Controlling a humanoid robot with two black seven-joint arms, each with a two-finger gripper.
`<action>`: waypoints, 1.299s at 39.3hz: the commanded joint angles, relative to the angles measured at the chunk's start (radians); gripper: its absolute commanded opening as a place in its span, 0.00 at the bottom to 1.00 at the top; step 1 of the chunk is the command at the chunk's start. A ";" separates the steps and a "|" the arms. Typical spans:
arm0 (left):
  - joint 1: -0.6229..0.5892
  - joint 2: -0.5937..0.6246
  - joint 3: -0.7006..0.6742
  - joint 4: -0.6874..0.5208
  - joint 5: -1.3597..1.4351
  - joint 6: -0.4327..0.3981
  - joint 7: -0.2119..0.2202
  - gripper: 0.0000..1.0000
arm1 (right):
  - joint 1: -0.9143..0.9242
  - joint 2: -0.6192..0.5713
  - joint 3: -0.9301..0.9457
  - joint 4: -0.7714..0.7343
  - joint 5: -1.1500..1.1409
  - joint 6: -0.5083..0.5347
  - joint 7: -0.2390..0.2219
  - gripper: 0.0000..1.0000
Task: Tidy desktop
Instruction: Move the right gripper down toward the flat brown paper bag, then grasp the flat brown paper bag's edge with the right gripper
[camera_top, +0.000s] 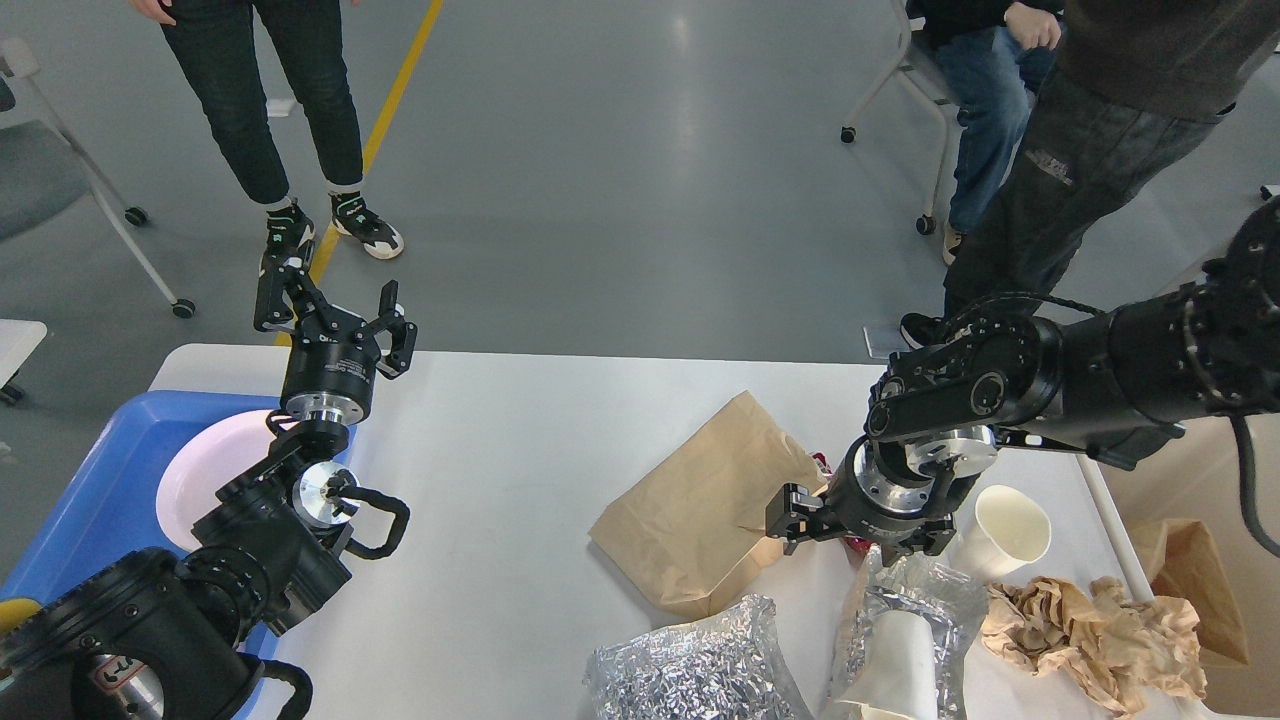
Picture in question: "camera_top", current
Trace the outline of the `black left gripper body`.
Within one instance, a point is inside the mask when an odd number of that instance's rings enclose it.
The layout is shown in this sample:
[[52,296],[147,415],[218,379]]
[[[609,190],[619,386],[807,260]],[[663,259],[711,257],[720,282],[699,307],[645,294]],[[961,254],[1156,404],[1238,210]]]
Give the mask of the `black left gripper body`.
[[332,319],[316,313],[291,332],[291,354],[280,393],[280,409],[305,420],[320,418],[355,425],[371,414],[376,343],[355,340],[364,319],[335,310]]

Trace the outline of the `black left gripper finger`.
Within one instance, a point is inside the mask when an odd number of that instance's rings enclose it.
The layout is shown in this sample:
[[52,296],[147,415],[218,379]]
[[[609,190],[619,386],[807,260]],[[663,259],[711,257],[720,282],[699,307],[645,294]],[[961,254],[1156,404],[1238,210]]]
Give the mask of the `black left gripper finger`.
[[264,255],[259,269],[252,327],[259,332],[320,336],[332,328],[330,307],[298,255]]
[[[388,281],[380,292],[378,315],[362,325],[362,351],[372,368],[387,379],[403,375],[412,363],[419,327],[407,320],[398,302],[399,282]],[[385,333],[390,347],[383,352],[378,336]]]

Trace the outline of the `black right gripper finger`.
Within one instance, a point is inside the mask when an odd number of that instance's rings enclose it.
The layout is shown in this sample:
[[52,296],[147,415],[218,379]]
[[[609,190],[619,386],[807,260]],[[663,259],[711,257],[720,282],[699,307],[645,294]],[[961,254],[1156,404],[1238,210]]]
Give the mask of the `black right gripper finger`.
[[914,553],[940,556],[956,536],[954,520],[927,520],[909,536],[881,546],[883,568],[893,566],[900,559]]
[[835,511],[800,484],[783,484],[765,507],[765,536],[780,541],[783,556],[803,542],[842,539],[851,536]]

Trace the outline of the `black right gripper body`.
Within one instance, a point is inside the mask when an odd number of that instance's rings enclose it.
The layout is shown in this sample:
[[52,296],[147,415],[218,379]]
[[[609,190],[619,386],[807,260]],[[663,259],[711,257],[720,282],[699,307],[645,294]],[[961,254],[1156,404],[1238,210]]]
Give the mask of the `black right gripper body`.
[[973,488],[969,439],[936,436],[916,442],[850,446],[826,488],[826,505],[860,537],[879,547],[909,536],[927,520],[954,520]]

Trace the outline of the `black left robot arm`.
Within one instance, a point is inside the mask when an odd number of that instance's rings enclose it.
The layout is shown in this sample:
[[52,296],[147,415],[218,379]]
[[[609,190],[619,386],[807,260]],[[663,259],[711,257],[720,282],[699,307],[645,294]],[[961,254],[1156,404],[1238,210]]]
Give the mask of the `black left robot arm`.
[[125,553],[3,635],[5,719],[232,719],[268,679],[292,689],[279,717],[308,714],[308,674],[241,646],[321,609],[351,579],[343,553],[385,559],[403,539],[408,505],[337,461],[376,377],[410,369],[417,327],[398,288],[364,319],[328,302],[300,256],[264,256],[259,323],[291,336],[266,456],[216,491],[193,552]]

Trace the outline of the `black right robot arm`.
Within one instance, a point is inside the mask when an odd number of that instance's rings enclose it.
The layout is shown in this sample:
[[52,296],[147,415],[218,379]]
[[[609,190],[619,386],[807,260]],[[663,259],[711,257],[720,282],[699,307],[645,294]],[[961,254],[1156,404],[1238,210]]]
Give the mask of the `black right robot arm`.
[[1181,437],[1184,420],[1276,413],[1277,201],[1202,270],[1201,282],[1070,325],[978,304],[943,343],[892,354],[827,488],[785,484],[765,534],[786,553],[856,537],[886,562],[936,556],[1001,448],[1132,470]]

